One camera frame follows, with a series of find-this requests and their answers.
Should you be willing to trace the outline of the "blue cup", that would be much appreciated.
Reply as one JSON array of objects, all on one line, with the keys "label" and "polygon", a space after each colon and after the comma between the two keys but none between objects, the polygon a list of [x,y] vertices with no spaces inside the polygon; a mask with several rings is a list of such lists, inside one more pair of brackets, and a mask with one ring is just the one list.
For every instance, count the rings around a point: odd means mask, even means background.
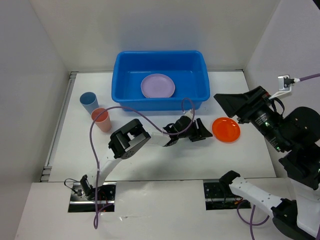
[{"label": "blue cup", "polygon": [[90,115],[95,109],[99,108],[97,96],[93,92],[83,93],[80,96],[79,101]]}]

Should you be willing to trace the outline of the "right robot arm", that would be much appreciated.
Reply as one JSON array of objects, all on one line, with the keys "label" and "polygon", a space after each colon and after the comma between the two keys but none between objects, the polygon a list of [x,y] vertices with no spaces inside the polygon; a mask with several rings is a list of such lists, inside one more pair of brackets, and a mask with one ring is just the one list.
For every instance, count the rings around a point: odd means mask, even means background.
[{"label": "right robot arm", "polygon": [[244,198],[271,217],[275,227],[293,240],[320,237],[320,116],[305,106],[287,116],[278,113],[279,99],[261,86],[245,93],[217,93],[214,99],[239,124],[252,124],[278,151],[279,163],[293,186],[295,199],[275,196],[231,170],[219,179],[219,191]]}]

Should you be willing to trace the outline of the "purple plate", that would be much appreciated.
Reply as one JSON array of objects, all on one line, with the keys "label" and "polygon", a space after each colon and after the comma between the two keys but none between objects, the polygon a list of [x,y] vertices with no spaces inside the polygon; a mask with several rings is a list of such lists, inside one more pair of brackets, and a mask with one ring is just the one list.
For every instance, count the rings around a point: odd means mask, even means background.
[{"label": "purple plate", "polygon": [[142,80],[140,88],[146,98],[170,98],[176,90],[173,80],[160,73],[146,76]]}]

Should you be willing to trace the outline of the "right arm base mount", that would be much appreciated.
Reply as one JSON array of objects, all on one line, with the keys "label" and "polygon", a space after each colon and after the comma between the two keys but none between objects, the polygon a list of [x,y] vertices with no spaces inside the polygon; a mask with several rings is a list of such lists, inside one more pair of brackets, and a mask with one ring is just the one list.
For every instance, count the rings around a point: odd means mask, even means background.
[{"label": "right arm base mount", "polygon": [[225,190],[218,180],[204,180],[203,191],[207,211],[251,208],[248,201]]}]

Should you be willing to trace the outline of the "orange plate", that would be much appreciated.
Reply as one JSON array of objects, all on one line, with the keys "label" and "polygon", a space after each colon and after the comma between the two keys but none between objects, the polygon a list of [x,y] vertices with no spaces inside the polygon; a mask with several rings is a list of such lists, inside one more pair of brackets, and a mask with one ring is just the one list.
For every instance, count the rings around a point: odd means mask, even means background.
[{"label": "orange plate", "polygon": [[224,143],[233,143],[241,135],[238,123],[228,117],[219,117],[214,120],[211,129],[213,135]]}]

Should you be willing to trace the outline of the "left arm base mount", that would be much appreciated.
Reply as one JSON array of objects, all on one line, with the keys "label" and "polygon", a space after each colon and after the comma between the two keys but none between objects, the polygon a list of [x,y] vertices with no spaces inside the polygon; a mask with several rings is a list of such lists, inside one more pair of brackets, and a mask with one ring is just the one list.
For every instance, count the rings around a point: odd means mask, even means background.
[{"label": "left arm base mount", "polygon": [[[114,212],[116,198],[116,182],[105,182],[98,190],[97,207],[101,212]],[[69,213],[94,213],[94,195],[87,197],[79,182],[74,182],[69,199]]]}]

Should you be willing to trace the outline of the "salmon pink cup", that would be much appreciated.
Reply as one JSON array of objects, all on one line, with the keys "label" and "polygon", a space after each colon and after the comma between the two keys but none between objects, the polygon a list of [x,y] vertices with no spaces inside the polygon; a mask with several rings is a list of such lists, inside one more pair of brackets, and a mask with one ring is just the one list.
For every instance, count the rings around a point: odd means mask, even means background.
[{"label": "salmon pink cup", "polygon": [[109,132],[112,128],[109,112],[105,108],[96,108],[91,113],[91,119],[95,120],[95,124],[104,133]]}]

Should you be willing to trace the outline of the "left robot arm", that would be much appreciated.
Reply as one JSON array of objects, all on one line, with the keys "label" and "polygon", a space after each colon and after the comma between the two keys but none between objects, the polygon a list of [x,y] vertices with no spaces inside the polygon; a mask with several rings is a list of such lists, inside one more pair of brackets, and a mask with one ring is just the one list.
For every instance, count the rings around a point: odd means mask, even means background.
[{"label": "left robot arm", "polygon": [[174,123],[167,124],[160,132],[147,131],[135,118],[111,134],[106,155],[102,160],[98,160],[96,152],[93,153],[97,167],[82,176],[81,193],[89,201],[95,200],[99,196],[105,179],[114,168],[121,161],[135,155],[145,144],[170,147],[179,139],[187,138],[191,142],[197,142],[212,136],[213,134],[206,129],[201,119],[192,120],[190,113],[181,116]]}]

